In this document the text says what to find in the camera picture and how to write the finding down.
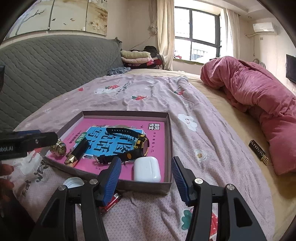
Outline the person's hand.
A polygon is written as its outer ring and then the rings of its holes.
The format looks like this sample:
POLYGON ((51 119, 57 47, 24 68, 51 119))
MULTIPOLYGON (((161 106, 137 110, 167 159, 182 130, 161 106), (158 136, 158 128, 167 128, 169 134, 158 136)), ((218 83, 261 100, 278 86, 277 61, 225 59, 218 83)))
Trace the person's hand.
POLYGON ((10 198, 6 195, 7 190, 12 190, 14 188, 13 182, 11 182, 8 179, 2 178, 2 176, 8 176, 14 171, 14 167, 8 164, 2 164, 0 166, 0 175, 1 175, 1 182, 0 182, 0 188, 1 188, 1 201, 3 202, 9 202, 10 198))

